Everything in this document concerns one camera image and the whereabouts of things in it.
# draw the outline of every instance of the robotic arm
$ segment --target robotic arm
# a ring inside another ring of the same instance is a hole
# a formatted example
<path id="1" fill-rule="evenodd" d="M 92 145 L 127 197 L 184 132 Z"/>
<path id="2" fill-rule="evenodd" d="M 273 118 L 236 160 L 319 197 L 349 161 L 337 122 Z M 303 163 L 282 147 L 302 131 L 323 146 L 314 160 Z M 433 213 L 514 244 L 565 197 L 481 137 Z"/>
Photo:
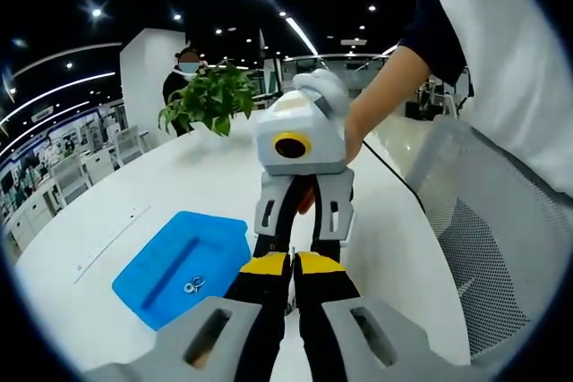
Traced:
<path id="1" fill-rule="evenodd" d="M 251 262 L 225 298 L 209 297 L 161 329 L 151 352 L 129 364 L 95 369 L 88 380 L 268 381 L 284 336 L 292 276 L 313 380 L 489 380 L 480 369 L 453 366 L 436 355 L 425 332 L 390 306 L 360 297 L 338 263 L 354 215 L 354 173 L 345 163 L 346 90 L 327 71 L 296 76 L 295 88 L 257 125 L 265 172 Z M 316 197 L 312 252 L 291 261 L 291 226 L 309 186 Z"/>

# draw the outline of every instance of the person's arm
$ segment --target person's arm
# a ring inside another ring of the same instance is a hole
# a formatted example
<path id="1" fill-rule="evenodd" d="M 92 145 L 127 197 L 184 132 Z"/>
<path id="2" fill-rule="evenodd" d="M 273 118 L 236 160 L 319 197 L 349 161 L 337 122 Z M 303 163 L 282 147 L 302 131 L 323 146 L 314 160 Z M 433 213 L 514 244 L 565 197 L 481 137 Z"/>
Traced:
<path id="1" fill-rule="evenodd" d="M 454 86 L 466 66 L 458 37 L 440 0 L 418 0 L 415 17 L 378 76 L 352 104 L 346 122 L 348 161 L 364 137 L 431 74 Z"/>
<path id="2" fill-rule="evenodd" d="M 430 67 L 412 49 L 398 47 L 374 81 L 351 105 L 349 124 L 360 140 L 430 77 Z"/>

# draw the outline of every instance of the yellow lens ring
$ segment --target yellow lens ring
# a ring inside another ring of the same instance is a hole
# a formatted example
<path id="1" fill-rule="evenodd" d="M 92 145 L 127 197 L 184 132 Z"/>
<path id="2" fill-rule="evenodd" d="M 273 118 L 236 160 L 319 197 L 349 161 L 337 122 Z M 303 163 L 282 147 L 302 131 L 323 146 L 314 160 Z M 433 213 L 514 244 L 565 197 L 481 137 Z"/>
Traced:
<path id="1" fill-rule="evenodd" d="M 297 154 L 287 154 L 285 150 L 281 149 L 284 142 L 298 142 L 304 147 L 304 151 L 297 151 Z M 277 134 L 272 141 L 272 145 L 278 154 L 285 158 L 304 157 L 312 150 L 311 141 L 305 135 L 295 132 L 281 132 Z"/>

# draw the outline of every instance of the dark sleeve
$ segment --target dark sleeve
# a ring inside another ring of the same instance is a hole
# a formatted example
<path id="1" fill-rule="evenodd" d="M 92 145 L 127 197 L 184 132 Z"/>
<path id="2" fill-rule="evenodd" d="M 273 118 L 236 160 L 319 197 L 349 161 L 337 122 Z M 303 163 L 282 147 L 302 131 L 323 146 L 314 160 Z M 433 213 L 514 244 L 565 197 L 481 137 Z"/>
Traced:
<path id="1" fill-rule="evenodd" d="M 458 36 L 440 0 L 418 0 L 414 22 L 398 44 L 417 53 L 433 75 L 452 87 L 466 67 Z"/>
<path id="2" fill-rule="evenodd" d="M 180 75 L 176 73 L 169 73 L 167 79 L 163 83 L 163 99 L 165 103 L 169 103 L 169 96 L 171 96 L 175 91 L 184 88 L 187 85 L 187 81 Z"/>

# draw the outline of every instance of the potted plant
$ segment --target potted plant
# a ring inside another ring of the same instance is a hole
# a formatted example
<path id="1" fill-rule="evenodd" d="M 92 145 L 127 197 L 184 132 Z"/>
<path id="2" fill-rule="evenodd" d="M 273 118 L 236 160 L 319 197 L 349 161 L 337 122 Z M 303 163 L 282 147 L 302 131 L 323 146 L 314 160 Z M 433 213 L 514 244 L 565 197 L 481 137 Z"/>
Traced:
<path id="1" fill-rule="evenodd" d="M 169 96 L 169 103 L 159 111 L 168 125 L 177 122 L 189 131 L 193 123 L 203 123 L 219 136 L 228 136 L 231 119 L 240 112 L 249 118 L 256 95 L 250 73 L 237 69 L 230 62 L 218 64 L 204 74 L 198 74 L 183 89 Z"/>

